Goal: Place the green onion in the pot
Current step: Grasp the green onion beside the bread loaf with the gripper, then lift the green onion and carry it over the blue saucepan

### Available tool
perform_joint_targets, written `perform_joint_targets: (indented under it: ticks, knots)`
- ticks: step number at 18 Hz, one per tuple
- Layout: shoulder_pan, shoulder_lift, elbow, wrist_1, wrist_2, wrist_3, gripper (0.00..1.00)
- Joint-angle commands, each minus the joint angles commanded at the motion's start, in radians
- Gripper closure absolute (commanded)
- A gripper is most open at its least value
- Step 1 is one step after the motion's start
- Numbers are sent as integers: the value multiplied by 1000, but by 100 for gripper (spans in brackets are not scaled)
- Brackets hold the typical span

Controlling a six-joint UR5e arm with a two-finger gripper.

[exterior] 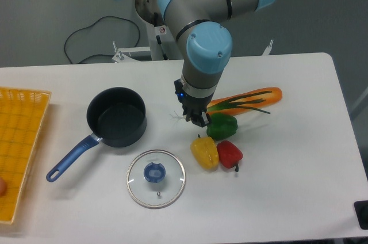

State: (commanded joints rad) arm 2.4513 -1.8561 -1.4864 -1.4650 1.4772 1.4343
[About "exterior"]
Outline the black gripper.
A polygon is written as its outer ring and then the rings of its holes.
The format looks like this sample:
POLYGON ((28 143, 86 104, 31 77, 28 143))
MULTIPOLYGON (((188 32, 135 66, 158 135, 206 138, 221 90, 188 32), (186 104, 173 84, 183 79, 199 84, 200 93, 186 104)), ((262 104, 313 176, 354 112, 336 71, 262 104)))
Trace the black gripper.
POLYGON ((206 127, 211 123, 211 117, 207 113, 207 106, 211 102, 213 94, 197 98, 184 91, 184 85, 180 79, 174 82, 175 94, 182 104, 183 116, 187 122, 200 121, 200 126, 206 127))

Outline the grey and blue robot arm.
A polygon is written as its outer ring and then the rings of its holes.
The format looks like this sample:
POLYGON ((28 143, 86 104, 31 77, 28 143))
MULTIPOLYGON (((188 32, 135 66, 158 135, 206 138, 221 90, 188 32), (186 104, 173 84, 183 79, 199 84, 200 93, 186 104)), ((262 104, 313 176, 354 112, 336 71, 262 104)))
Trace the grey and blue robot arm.
POLYGON ((184 63, 174 83, 187 121, 205 127, 207 107, 231 57, 233 42, 222 22, 256 12, 276 0, 156 0, 184 63))

